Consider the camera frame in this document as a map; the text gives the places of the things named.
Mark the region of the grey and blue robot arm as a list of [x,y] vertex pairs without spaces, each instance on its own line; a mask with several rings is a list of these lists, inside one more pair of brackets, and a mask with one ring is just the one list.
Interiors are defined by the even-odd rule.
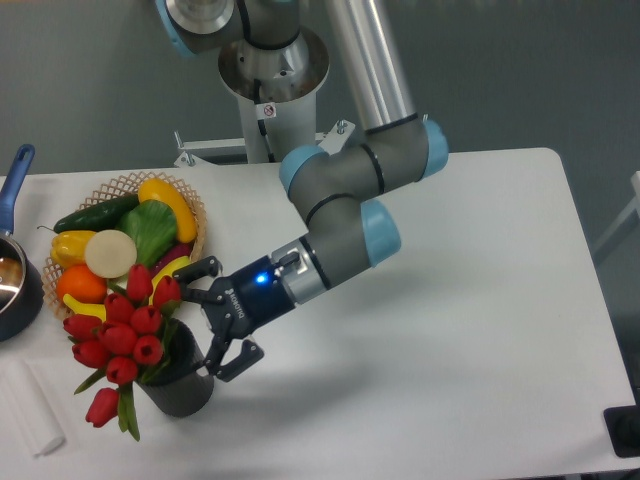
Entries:
[[420,117],[384,5],[329,1],[326,10],[365,134],[316,138],[316,94],[329,69],[325,44],[300,21],[295,1],[160,1],[181,53],[217,50],[235,96],[246,156],[275,162],[306,233],[229,276],[215,258],[177,273],[213,334],[199,365],[230,381],[262,358],[255,330],[394,255],[401,240],[380,196],[439,172],[449,149]]

